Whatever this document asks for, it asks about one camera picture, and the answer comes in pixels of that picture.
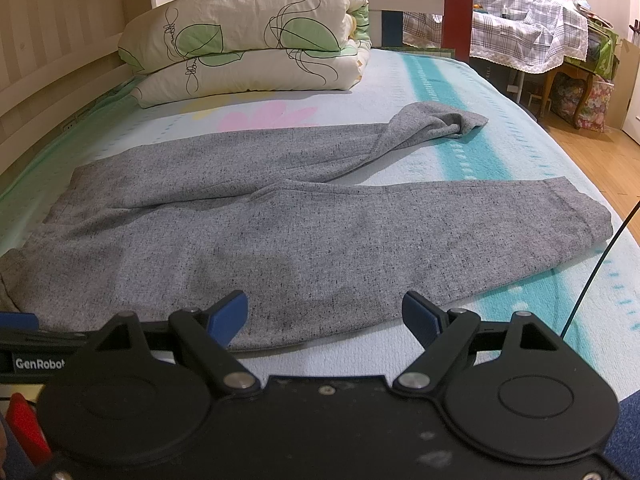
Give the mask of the grey knit pants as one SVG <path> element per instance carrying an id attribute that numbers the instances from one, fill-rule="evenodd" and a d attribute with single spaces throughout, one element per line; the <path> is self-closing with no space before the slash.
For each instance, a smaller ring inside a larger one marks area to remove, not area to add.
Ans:
<path id="1" fill-rule="evenodd" d="M 236 346 L 281 348 L 397 318 L 408 290 L 446 306 L 611 236 L 605 206 L 564 178 L 343 183 L 485 122 L 414 102 L 382 124 L 213 133 L 81 166 L 2 256 L 1 307 L 95 330 L 118 312 L 158 320 L 239 289 L 250 315 Z"/>

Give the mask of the pastel floral bed sheet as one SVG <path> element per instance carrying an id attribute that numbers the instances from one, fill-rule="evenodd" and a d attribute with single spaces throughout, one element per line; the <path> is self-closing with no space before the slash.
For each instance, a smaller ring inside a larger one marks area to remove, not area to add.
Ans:
<path id="1" fill-rule="evenodd" d="M 620 398 L 639 387 L 639 162 L 608 157 L 617 133 L 542 128 L 461 63 L 395 52 L 372 54 L 349 92 L 248 92 L 141 108 L 128 87 L 104 96 L 48 145 L 1 196 L 1 246 L 21 246 L 66 189 L 74 169 L 141 144 L 200 134 L 385 122 L 416 101 L 440 101 L 484 115 L 485 128 L 458 140 L 407 148 L 349 177 L 352 184 L 564 177 L 612 214 L 620 232 L 562 268 L 469 301 L 490 320 L 534 312 L 566 335 Z"/>

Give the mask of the floral storage bag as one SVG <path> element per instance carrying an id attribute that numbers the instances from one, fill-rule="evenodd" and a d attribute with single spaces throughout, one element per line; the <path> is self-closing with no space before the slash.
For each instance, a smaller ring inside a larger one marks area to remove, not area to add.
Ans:
<path id="1" fill-rule="evenodd" d="M 565 74 L 555 77 L 551 89 L 551 110 L 576 129 L 602 132 L 614 84 L 596 75 L 587 81 Z"/>

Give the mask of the wooden table leg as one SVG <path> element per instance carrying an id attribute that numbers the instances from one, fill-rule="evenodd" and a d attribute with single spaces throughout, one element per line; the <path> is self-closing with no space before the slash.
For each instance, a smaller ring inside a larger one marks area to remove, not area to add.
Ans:
<path id="1" fill-rule="evenodd" d="M 542 85 L 540 107 L 537 113 L 537 122 L 541 122 L 542 118 L 544 118 L 544 115 L 546 114 L 547 105 L 552 90 L 552 84 L 554 83 L 555 76 L 557 74 L 564 74 L 566 76 L 569 76 L 570 78 L 582 81 L 582 95 L 580 96 L 572 119 L 572 124 L 575 125 L 577 116 L 584 107 L 585 102 L 590 95 L 594 73 L 590 72 L 590 70 L 585 70 L 578 65 L 567 62 L 564 62 L 558 67 L 552 68 L 552 70 L 548 70 L 548 72 L 544 74 L 544 84 Z"/>

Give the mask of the folded floral quilt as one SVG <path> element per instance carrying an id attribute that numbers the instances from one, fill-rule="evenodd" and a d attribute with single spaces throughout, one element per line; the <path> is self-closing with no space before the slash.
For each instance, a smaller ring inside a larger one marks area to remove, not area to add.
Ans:
<path id="1" fill-rule="evenodd" d="M 131 21 L 118 54 L 142 107 L 245 91 L 352 88 L 369 61 L 368 0 L 174 0 Z"/>

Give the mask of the plaid cloth cover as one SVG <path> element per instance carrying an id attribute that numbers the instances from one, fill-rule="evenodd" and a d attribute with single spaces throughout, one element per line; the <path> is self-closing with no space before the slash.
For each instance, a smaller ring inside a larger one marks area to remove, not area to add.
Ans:
<path id="1" fill-rule="evenodd" d="M 573 0 L 473 2 L 473 58 L 539 75 L 587 57 L 588 21 Z"/>

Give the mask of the white wooden bed rail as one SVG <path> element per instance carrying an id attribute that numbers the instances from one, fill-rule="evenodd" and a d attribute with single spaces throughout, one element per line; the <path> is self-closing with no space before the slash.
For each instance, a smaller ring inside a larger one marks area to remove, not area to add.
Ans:
<path id="1" fill-rule="evenodd" d="M 1 0 L 1 168 L 132 75 L 118 55 L 151 0 Z"/>

